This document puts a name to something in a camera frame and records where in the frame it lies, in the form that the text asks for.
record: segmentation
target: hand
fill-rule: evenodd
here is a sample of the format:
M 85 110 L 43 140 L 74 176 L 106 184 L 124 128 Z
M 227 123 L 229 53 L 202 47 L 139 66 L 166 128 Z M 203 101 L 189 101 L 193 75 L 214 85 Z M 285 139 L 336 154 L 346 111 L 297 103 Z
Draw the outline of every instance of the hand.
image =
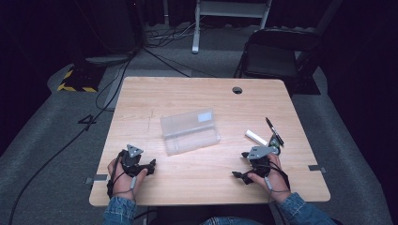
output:
M 114 170 L 115 161 L 116 161 L 116 159 L 112 160 L 111 163 L 109 163 L 109 165 L 108 165 L 108 173 L 109 174 L 112 174 L 112 172 Z M 116 165 L 114 181 L 120 174 L 122 174 L 124 172 L 120 161 L 121 161 L 121 159 L 119 160 L 119 162 Z M 123 173 L 114 183 L 113 195 L 135 201 L 135 196 L 137 196 L 138 190 L 140 189 L 140 186 L 143 184 L 143 181 L 144 181 L 144 178 L 146 177 L 147 172 L 148 172 L 148 169 L 143 169 L 140 171 L 140 173 L 138 173 L 137 180 L 135 181 L 135 186 L 132 189 L 132 191 L 130 190 L 132 178 L 130 176 L 128 176 L 127 174 Z
M 268 154 L 268 158 L 270 162 L 275 163 L 280 169 L 282 169 L 281 162 L 275 154 Z M 267 183 L 263 177 L 260 177 L 252 172 L 248 174 L 248 177 L 251 178 L 254 183 L 260 185 L 268 194 L 270 194 L 272 199 L 274 199 L 277 203 L 283 203 L 284 200 L 291 194 L 289 188 L 287 187 L 287 184 L 284 182 L 283 177 L 279 174 L 279 172 L 275 170 L 271 169 L 268 175 L 268 180 L 271 183 L 272 191 L 268 189 Z

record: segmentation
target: robotic hand exoskeleton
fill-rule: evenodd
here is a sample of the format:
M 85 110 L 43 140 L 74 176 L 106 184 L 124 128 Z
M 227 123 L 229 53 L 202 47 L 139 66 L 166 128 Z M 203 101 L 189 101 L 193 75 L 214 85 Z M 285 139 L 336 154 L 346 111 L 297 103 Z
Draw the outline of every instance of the robotic hand exoskeleton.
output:
M 242 153 L 242 156 L 247 158 L 252 164 L 253 169 L 242 173 L 242 172 L 232 172 L 232 174 L 236 178 L 241 178 L 246 185 L 249 185 L 253 182 L 251 178 L 248 177 L 248 173 L 255 173 L 260 177 L 265 178 L 268 176 L 270 170 L 275 170 L 281 174 L 286 183 L 287 187 L 290 189 L 289 180 L 287 174 L 284 173 L 277 165 L 269 161 L 267 157 L 268 154 L 274 154 L 274 147 L 265 147 L 265 146 L 255 146 L 252 148 L 250 152 Z
M 116 166 L 117 163 L 119 162 L 119 159 L 121 159 L 121 164 L 122 168 L 125 174 L 127 174 L 130 177 L 134 177 L 140 173 L 141 170 L 143 169 L 148 169 L 148 172 L 146 175 L 153 174 L 155 172 L 155 166 L 156 166 L 156 159 L 153 159 L 149 164 L 146 165 L 140 165 L 138 164 L 141 159 L 141 153 L 144 151 L 142 149 L 136 148 L 132 145 L 127 145 L 128 150 L 122 150 L 116 158 L 115 165 L 114 165 L 114 170 L 111 174 L 111 179 L 108 181 L 107 184 L 107 194 L 109 198 L 112 198 L 113 192 L 114 192 L 114 184 L 117 181 L 118 177 L 115 179 L 115 171 L 116 171 Z

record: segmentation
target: hole in table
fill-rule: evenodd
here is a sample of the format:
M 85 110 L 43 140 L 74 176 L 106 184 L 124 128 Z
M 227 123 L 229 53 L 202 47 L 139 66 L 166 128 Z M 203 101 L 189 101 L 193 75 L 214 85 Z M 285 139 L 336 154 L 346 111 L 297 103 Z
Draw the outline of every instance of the hole in table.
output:
M 240 95 L 240 94 L 242 94 L 242 92 L 243 92 L 242 88 L 240 88 L 240 87 L 234 87 L 234 88 L 232 88 L 232 91 L 233 91 L 235 94 L 237 94 L 237 95 Z

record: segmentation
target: clear plastic box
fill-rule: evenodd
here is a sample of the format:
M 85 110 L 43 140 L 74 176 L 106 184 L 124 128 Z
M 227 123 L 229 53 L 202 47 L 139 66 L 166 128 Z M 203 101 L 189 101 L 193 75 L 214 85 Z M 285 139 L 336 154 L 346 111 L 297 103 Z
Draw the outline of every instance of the clear plastic box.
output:
M 162 117 L 161 129 L 169 156 L 210 146 L 221 139 L 212 109 Z

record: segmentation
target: chair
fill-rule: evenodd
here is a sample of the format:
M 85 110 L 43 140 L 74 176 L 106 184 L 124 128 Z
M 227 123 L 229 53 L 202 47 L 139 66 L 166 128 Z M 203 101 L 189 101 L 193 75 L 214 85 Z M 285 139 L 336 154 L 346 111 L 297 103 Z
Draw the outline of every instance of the chair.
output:
M 254 32 L 245 44 L 234 78 L 242 76 L 282 80 L 294 94 L 319 94 L 314 79 L 321 37 L 314 32 L 265 28 Z

